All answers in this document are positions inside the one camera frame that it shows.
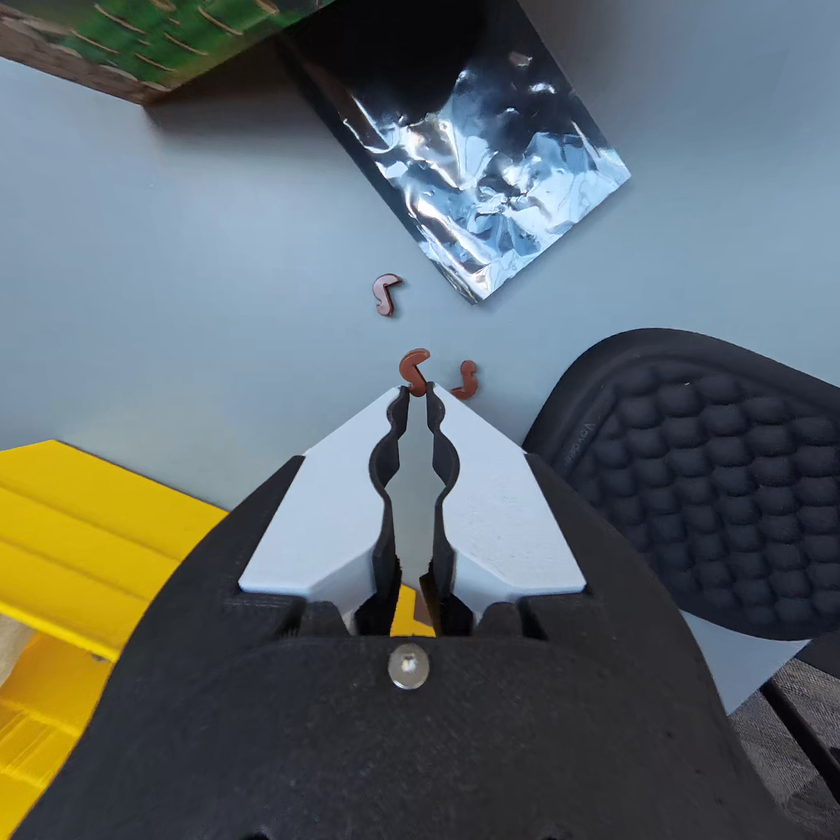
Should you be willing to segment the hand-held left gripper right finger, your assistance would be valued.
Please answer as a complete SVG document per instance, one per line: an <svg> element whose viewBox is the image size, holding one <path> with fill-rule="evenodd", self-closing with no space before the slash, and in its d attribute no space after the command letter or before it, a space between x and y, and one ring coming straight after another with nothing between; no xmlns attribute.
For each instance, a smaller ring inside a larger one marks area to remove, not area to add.
<svg viewBox="0 0 840 840"><path fill-rule="evenodd" d="M438 636L466 636L498 603L577 595L586 581L524 450L444 387L426 391L433 555L421 579Z"/></svg>

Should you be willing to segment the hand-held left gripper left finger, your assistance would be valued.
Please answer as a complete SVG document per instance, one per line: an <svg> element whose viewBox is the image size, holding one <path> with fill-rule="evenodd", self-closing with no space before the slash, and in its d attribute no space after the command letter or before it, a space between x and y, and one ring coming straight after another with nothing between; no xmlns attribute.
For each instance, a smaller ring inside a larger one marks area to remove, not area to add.
<svg viewBox="0 0 840 840"><path fill-rule="evenodd" d="M308 449L238 584L258 595L329 602L352 633L391 633L402 569L386 485L400 467L405 386Z"/></svg>

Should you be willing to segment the yellow plastic bin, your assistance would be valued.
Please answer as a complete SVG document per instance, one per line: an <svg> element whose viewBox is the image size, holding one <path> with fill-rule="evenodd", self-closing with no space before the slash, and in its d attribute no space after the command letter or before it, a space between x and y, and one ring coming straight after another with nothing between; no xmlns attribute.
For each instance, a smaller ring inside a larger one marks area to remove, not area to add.
<svg viewBox="0 0 840 840"><path fill-rule="evenodd" d="M177 712L227 659L306 635L356 633L336 595L248 594L238 578L298 467L237 508L49 441L2 453L2 838L90 720L104 829L72 838L205 838L183 827Z"/></svg>

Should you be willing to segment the silver foil bag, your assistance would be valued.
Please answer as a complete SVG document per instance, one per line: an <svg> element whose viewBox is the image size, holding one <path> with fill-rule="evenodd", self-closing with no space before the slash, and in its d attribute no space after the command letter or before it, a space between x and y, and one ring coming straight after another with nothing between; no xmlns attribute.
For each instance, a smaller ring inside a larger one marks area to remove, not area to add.
<svg viewBox="0 0 840 840"><path fill-rule="evenodd" d="M631 177L519 2L332 2L278 41L333 136L472 303Z"/></svg>

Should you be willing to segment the black toy set box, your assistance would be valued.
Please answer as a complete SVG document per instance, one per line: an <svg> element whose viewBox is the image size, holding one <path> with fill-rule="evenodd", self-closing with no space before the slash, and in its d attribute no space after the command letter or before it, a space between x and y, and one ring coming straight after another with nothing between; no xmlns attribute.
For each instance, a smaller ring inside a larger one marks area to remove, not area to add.
<svg viewBox="0 0 840 840"><path fill-rule="evenodd" d="M1 55L140 105L330 1L2 1Z"/></svg>

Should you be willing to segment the black wrist rest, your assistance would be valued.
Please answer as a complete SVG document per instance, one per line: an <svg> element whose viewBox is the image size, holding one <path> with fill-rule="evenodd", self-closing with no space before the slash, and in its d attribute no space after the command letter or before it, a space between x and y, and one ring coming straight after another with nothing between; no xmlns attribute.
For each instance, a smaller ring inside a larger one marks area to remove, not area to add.
<svg viewBox="0 0 840 840"><path fill-rule="evenodd" d="M683 612L780 641L838 629L837 386L698 332L621 332L562 374L522 446Z"/></svg>

